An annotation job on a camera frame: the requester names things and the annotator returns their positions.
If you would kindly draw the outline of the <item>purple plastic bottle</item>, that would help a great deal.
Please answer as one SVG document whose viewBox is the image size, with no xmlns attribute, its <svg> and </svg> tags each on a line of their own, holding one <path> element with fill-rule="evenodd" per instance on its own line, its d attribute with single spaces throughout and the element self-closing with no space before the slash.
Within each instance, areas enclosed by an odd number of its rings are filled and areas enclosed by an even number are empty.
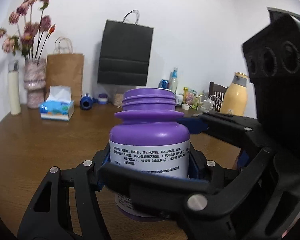
<svg viewBox="0 0 300 240">
<path fill-rule="evenodd" d="M 109 134 L 110 161 L 154 175 L 187 178 L 190 133 L 177 123 L 175 94 L 162 88 L 138 88 L 124 93 L 122 124 Z"/>
</svg>

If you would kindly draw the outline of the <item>snack packets pile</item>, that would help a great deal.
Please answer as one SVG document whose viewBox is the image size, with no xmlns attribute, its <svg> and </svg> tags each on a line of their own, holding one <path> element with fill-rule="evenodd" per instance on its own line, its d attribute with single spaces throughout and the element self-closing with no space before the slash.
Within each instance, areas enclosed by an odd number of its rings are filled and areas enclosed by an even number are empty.
<svg viewBox="0 0 300 240">
<path fill-rule="evenodd" d="M 187 105 L 189 109 L 200 110 L 207 96 L 204 93 L 198 93 L 190 87 L 184 87 L 182 94 L 176 94 L 177 106 Z"/>
</svg>

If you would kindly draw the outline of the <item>wooden chair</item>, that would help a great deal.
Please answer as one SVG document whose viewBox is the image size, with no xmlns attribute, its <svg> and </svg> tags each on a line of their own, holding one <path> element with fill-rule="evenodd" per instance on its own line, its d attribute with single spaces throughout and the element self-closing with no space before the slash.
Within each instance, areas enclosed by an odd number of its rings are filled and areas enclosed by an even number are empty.
<svg viewBox="0 0 300 240">
<path fill-rule="evenodd" d="M 223 99 L 227 89 L 228 87 L 215 84 L 213 81 L 211 81 L 209 84 L 208 98 L 210 98 L 214 102 L 213 107 L 217 112 L 220 112 L 221 110 Z"/>
</svg>

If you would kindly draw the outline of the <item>yellow thermos jug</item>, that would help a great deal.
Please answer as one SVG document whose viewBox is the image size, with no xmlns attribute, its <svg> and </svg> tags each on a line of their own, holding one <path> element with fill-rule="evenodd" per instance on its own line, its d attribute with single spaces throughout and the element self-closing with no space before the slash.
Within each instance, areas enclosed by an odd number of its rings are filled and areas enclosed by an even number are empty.
<svg viewBox="0 0 300 240">
<path fill-rule="evenodd" d="M 232 83 L 226 90 L 220 113 L 243 116 L 247 106 L 247 79 L 240 72 L 235 72 Z"/>
</svg>

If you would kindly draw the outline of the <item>clear drink bottle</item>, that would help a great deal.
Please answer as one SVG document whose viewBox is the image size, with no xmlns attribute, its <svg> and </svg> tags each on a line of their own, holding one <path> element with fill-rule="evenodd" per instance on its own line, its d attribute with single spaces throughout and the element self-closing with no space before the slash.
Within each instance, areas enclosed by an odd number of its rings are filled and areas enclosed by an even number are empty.
<svg viewBox="0 0 300 240">
<path fill-rule="evenodd" d="M 178 87 L 178 68 L 175 67 L 173 69 L 173 72 L 171 74 L 171 78 L 169 80 L 169 90 L 171 90 L 174 94 L 177 92 L 177 87 Z"/>
</svg>

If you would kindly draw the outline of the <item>blue soda can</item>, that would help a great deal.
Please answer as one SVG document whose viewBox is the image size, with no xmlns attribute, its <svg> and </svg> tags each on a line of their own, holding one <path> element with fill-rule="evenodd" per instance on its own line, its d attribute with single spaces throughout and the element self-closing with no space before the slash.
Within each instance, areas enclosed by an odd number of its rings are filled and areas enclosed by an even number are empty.
<svg viewBox="0 0 300 240">
<path fill-rule="evenodd" d="M 169 88 L 169 81 L 162 79 L 159 83 L 159 88 L 168 89 Z"/>
</svg>

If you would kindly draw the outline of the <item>blue round cap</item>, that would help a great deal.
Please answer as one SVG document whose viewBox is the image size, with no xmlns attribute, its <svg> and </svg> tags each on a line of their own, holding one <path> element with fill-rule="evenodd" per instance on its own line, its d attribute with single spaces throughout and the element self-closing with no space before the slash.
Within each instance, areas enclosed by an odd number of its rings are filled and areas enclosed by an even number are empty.
<svg viewBox="0 0 300 240">
<path fill-rule="evenodd" d="M 97 99 L 94 97 L 91 97 L 89 93 L 86 93 L 85 96 L 83 96 L 80 100 L 80 109 L 83 111 L 88 111 L 92 109 L 93 105 L 97 103 Z"/>
</svg>

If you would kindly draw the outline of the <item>small purple lidded jar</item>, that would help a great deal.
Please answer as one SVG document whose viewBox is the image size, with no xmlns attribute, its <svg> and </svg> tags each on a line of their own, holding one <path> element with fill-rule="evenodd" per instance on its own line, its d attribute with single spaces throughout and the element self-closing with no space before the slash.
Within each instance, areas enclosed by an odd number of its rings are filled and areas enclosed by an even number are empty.
<svg viewBox="0 0 300 240">
<path fill-rule="evenodd" d="M 106 93 L 100 93 L 97 97 L 97 103 L 100 105 L 105 105 L 108 103 L 108 95 Z"/>
</svg>

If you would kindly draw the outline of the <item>clear container of seeds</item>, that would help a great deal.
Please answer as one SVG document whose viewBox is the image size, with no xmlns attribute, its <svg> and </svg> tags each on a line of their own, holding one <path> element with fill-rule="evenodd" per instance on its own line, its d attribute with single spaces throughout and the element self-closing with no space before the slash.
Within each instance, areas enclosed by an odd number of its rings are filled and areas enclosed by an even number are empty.
<svg viewBox="0 0 300 240">
<path fill-rule="evenodd" d="M 122 106 L 122 100 L 123 100 L 123 94 L 121 93 L 115 93 L 112 98 L 112 103 L 115 107 L 121 107 Z"/>
</svg>

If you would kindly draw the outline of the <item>blue tissue box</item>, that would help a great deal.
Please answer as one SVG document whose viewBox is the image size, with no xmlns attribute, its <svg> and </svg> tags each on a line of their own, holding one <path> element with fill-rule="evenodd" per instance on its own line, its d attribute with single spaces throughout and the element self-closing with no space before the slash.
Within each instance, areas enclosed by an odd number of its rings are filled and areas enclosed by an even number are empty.
<svg viewBox="0 0 300 240">
<path fill-rule="evenodd" d="M 50 86 L 49 96 L 39 106 L 40 118 L 47 120 L 69 121 L 74 110 L 74 100 L 68 86 Z"/>
</svg>

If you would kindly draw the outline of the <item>brown paper bag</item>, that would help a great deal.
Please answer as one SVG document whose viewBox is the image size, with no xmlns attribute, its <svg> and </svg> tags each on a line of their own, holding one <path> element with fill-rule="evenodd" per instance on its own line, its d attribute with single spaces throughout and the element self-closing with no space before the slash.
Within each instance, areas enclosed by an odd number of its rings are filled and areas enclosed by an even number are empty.
<svg viewBox="0 0 300 240">
<path fill-rule="evenodd" d="M 52 54 L 46 60 L 46 96 L 51 86 L 68 86 L 71 99 L 79 106 L 82 97 L 84 55 L 73 51 L 69 38 L 59 37 L 55 40 Z"/>
</svg>

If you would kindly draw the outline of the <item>black paper bag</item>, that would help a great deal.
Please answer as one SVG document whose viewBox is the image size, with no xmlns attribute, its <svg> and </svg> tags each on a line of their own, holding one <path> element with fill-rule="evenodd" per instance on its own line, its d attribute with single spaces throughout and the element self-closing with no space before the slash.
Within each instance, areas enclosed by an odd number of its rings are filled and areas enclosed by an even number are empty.
<svg viewBox="0 0 300 240">
<path fill-rule="evenodd" d="M 153 28 L 139 25 L 140 12 L 132 10 L 121 22 L 107 20 L 98 63 L 98 83 L 145 86 Z"/>
</svg>

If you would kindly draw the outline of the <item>pink ceramic vase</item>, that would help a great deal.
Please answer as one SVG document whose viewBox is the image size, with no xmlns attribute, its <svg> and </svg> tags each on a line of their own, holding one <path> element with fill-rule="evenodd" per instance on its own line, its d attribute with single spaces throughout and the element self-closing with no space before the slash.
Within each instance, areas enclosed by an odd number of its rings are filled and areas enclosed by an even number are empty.
<svg viewBox="0 0 300 240">
<path fill-rule="evenodd" d="M 26 60 L 24 67 L 24 88 L 27 90 L 27 106 L 38 108 L 44 102 L 46 86 L 46 59 Z"/>
</svg>

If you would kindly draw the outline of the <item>cream thermos bottle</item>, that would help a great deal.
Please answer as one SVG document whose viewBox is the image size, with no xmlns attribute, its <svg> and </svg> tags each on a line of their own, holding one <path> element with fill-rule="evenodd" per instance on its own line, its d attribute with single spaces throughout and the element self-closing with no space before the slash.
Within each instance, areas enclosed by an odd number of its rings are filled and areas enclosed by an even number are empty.
<svg viewBox="0 0 300 240">
<path fill-rule="evenodd" d="M 8 95 L 10 102 L 10 113 L 18 115 L 21 113 L 19 95 L 19 62 L 12 61 L 8 65 Z"/>
</svg>

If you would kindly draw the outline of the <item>dried pink flowers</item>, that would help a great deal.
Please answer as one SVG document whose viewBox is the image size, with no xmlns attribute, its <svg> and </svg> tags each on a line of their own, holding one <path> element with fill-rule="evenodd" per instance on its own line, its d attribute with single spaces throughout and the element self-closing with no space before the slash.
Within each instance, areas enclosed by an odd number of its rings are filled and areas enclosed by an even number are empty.
<svg viewBox="0 0 300 240">
<path fill-rule="evenodd" d="M 44 14 L 49 4 L 50 0 L 23 0 L 10 13 L 8 23 L 16 26 L 17 32 L 8 35 L 5 28 L 0 28 L 3 52 L 15 55 L 19 51 L 26 60 L 40 60 L 46 41 L 56 28 L 51 17 Z"/>
</svg>

